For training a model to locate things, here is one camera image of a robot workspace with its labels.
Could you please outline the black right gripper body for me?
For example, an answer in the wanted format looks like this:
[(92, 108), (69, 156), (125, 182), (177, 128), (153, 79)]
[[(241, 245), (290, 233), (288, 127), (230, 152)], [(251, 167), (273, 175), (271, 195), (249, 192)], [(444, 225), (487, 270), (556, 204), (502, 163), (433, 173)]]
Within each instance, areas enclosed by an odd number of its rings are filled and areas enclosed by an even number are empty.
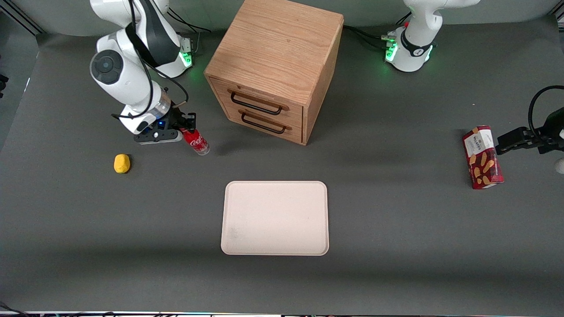
[(177, 129), (177, 121), (183, 121), (183, 112), (179, 108), (171, 108), (165, 116), (156, 120), (149, 126), (150, 133), (163, 133), (171, 129)]

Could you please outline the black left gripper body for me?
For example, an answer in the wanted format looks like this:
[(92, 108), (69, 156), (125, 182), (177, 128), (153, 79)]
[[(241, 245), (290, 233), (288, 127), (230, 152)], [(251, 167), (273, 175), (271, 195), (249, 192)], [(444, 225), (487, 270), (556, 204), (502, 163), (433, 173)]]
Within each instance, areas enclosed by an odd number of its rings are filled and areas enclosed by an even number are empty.
[(548, 115), (542, 127), (534, 129), (540, 137), (538, 153), (543, 155), (552, 151), (564, 152), (564, 108)]

